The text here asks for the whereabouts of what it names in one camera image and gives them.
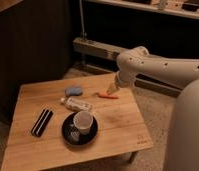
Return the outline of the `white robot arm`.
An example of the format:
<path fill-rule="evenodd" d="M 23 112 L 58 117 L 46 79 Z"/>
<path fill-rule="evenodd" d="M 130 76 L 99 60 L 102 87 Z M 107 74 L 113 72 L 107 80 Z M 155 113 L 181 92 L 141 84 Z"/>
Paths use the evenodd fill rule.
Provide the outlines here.
<path fill-rule="evenodd" d="M 138 46 L 120 53 L 116 63 L 109 94 L 132 86 L 138 74 L 181 90 L 172 111 L 163 171 L 199 171 L 199 59 L 152 57 Z"/>

